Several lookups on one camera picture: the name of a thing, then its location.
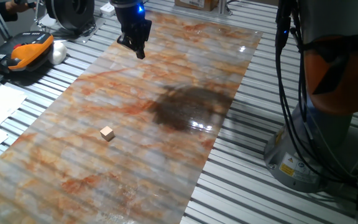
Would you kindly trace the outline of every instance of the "marble-patterned sheet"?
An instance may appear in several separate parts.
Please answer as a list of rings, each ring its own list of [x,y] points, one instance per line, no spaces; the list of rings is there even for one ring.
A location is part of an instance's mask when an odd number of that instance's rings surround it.
[[[112,44],[0,157],[0,223],[180,222],[262,33],[147,18],[144,60]]]

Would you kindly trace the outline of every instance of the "yellow warning sticker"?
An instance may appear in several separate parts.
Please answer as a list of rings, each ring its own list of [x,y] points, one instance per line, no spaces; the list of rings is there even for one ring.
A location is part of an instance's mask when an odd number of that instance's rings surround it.
[[[280,165],[280,170],[294,179],[307,183],[315,183],[318,179],[317,174],[305,166],[303,161],[299,160],[295,156],[289,155],[287,152],[285,153],[283,161]]]
[[[284,173],[290,175],[292,177],[294,169],[292,169],[291,167],[285,165],[284,163],[281,164],[280,166],[280,170],[283,171]]]

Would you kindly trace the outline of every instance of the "black cable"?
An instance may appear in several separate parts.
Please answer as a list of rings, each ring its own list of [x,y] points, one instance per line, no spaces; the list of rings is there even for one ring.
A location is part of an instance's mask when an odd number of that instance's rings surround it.
[[[296,15],[298,13],[298,11],[296,9],[293,9],[293,14]],[[294,35],[294,38],[297,41],[297,46],[299,49],[299,52],[301,54],[301,59],[300,59],[300,79],[299,79],[299,85],[298,85],[298,101],[299,101],[299,108],[300,108],[300,112],[301,112],[301,116],[302,116],[302,120],[305,124],[305,129],[306,129],[306,107],[307,107],[307,94],[306,94],[306,80],[305,80],[305,68],[304,68],[304,61],[303,61],[303,41],[301,38],[301,30],[300,30],[300,21],[299,21],[299,17],[297,16],[293,16],[293,20],[294,20],[294,25],[295,28],[291,28],[290,31],[291,33]],[[301,93],[303,93],[303,98],[304,98],[304,104],[302,103],[302,99],[301,99]],[[290,120],[290,124],[292,126],[292,128],[294,129],[294,135],[296,140],[300,143],[301,147],[303,148],[304,151],[307,152],[307,154],[314,159],[320,166],[322,166],[324,169],[326,169],[330,174],[332,174],[333,176],[338,177],[338,179],[342,179],[345,180],[344,177],[341,177],[341,174],[338,173],[337,171],[334,170],[334,168],[331,167],[331,165],[325,161],[325,158],[322,156],[319,156],[320,154],[315,150],[316,149],[316,144],[314,143],[314,141],[312,139],[310,139],[309,135],[307,134],[307,139],[308,139],[308,143],[311,146],[311,150],[313,151],[310,152],[301,142],[295,127],[293,125],[293,121],[292,121],[292,116],[290,113],[290,109],[288,106],[288,103],[286,101],[286,96],[285,96],[285,92],[283,91],[282,95],[284,96],[284,100],[285,100],[285,107],[287,110],[287,113],[289,114],[289,120]]]
[[[282,52],[282,49],[276,49],[276,70],[277,70],[277,77],[278,77],[278,89],[279,89],[279,94],[280,94],[280,102],[281,102],[281,106],[282,106],[282,110],[283,110],[283,114],[284,114],[285,125],[287,127],[288,135],[291,138],[291,141],[295,148],[295,151],[296,151],[296,153],[298,153],[302,162],[305,163],[305,165],[315,174],[317,174],[320,177],[325,178],[327,180],[333,181],[333,182],[343,182],[342,180],[336,180],[331,177],[325,176],[322,173],[318,172],[316,169],[314,169],[308,162],[306,162],[305,158],[302,156],[302,153],[298,149],[298,146],[296,145],[295,138],[292,135],[290,122],[287,118],[287,108],[285,106],[286,97],[285,97],[285,91],[284,91],[284,87],[283,87],[283,83],[282,83],[282,76],[281,76],[281,61],[280,61],[281,52]]]

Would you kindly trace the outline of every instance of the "wooden cube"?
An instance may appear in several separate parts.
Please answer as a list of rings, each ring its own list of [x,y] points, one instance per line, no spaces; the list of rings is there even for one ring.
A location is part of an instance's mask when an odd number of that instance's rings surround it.
[[[114,131],[112,131],[112,129],[109,126],[106,126],[102,130],[100,130],[100,134],[106,141],[110,141],[115,137]]]

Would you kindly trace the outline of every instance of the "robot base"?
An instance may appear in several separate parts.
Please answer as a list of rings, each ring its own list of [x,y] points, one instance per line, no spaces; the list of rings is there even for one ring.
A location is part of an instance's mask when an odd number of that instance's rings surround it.
[[[311,102],[308,102],[308,106],[308,126],[318,146],[318,153],[321,157],[324,157],[328,163],[332,164],[335,170],[341,170],[333,158],[334,155],[346,170],[351,173],[358,166],[358,128],[349,127],[352,116],[323,114],[316,110]],[[313,119],[321,130],[316,127],[311,116],[313,116]],[[310,151],[299,105],[295,108],[292,117],[299,138],[303,145]],[[323,132],[324,139],[321,138],[319,131]],[[329,176],[326,170],[314,161],[306,151],[302,150],[299,142],[296,143],[308,164],[318,172]],[[329,146],[332,153],[329,152],[326,145]],[[280,183],[293,190],[306,193],[320,191],[335,192],[342,187],[342,184],[322,179],[307,168],[296,153],[286,126],[276,133],[267,143],[264,161],[270,173]]]

